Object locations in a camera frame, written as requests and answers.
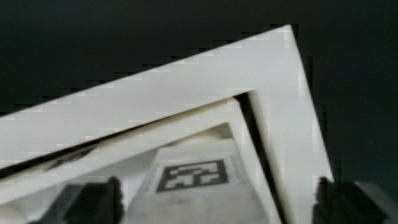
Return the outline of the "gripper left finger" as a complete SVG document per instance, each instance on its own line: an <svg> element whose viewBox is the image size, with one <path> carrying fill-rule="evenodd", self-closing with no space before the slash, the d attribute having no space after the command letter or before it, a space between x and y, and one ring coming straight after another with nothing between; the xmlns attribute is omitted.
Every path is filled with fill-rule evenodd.
<svg viewBox="0 0 398 224"><path fill-rule="evenodd" d="M124 215L120 181L63 187L33 224L118 224Z"/></svg>

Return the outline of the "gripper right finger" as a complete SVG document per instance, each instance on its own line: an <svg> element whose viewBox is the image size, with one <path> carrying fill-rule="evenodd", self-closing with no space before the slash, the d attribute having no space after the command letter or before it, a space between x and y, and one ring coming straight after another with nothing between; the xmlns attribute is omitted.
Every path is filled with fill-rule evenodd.
<svg viewBox="0 0 398 224"><path fill-rule="evenodd" d="M398 224L398 203L374 183L319 178L312 224Z"/></svg>

